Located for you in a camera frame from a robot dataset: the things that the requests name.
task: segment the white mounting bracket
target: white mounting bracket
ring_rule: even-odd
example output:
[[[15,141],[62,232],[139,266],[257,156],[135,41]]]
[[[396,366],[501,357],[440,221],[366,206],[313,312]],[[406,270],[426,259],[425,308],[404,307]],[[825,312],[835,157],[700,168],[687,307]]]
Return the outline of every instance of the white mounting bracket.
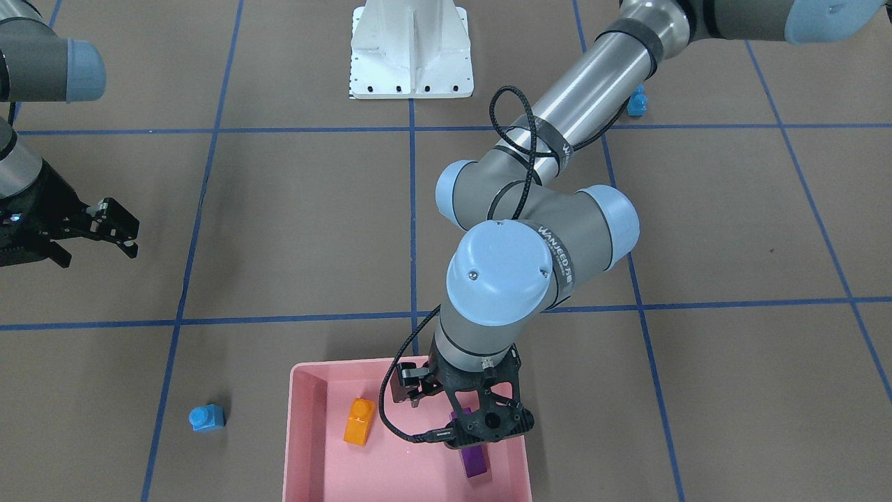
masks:
[[[452,0],[368,0],[353,11],[350,98],[471,96],[467,33]]]

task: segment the light blue circular cap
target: light blue circular cap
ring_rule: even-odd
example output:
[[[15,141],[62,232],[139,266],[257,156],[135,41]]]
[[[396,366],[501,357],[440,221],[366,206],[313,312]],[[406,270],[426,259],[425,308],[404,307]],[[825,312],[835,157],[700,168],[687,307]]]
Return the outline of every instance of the light blue circular cap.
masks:
[[[641,234],[638,213],[635,212],[635,207],[632,206],[629,198],[616,188],[595,185],[579,191],[595,199],[595,203],[601,208],[604,219],[607,221],[613,255],[610,257],[610,266],[604,270],[610,270],[616,265],[616,262],[628,255],[632,248],[638,244],[638,237]]]
[[[189,423],[196,427],[205,424],[210,418],[211,414],[208,413],[208,409],[204,406],[199,406],[189,413]]]
[[[68,81],[65,101],[94,101],[105,92],[105,65],[96,47],[68,39]]]
[[[446,292],[459,314],[482,326],[505,326],[532,314],[552,281],[549,247],[521,222],[478,223],[458,243]]]
[[[839,42],[863,28],[886,0],[796,0],[784,38],[791,44]]]
[[[452,194],[455,193],[455,181],[458,179],[461,170],[473,162],[476,161],[456,161],[446,166],[446,169],[443,170],[440,178],[437,180],[437,189],[435,191],[437,209],[440,210],[440,214],[445,216],[450,222],[455,223],[462,230],[466,229],[458,223],[458,217],[455,215],[455,206],[452,202]]]

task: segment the orange block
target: orange block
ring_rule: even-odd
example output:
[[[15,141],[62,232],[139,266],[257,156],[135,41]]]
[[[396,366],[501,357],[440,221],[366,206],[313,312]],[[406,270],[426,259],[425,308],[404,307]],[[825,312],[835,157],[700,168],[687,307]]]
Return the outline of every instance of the orange block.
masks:
[[[362,397],[353,399],[350,406],[350,417],[347,419],[347,430],[343,433],[343,440],[354,445],[366,446],[368,440],[368,428],[375,416],[375,403]]]

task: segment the gray floor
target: gray floor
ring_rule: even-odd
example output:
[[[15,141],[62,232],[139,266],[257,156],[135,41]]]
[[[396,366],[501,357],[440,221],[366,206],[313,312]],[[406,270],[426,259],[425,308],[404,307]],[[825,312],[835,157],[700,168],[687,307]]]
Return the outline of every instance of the gray floor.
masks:
[[[279,500],[289,369],[390,356],[439,302],[437,176],[616,4],[459,2],[475,95],[412,105],[346,99],[357,0],[35,3],[108,90],[16,128],[140,218],[141,254],[0,271],[4,502]],[[890,499],[890,44],[879,15],[832,46],[698,42],[556,182],[613,173],[642,227],[520,341],[536,500]],[[226,429],[192,433],[211,401]]]

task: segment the pink box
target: pink box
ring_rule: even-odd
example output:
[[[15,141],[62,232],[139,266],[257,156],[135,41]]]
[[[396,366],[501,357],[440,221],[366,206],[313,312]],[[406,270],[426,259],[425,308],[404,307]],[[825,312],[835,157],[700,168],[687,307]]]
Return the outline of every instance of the pink box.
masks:
[[[419,366],[425,357],[404,357]],[[365,447],[343,440],[356,397],[377,403],[381,379],[392,359],[297,364],[291,370],[285,441],[283,502],[532,502],[524,438],[484,448],[489,470],[468,479],[461,454],[443,444],[412,444],[375,419]],[[476,394],[458,395],[478,407]],[[446,425],[452,411],[440,394],[394,404],[388,386],[384,406],[390,421],[409,434]]]

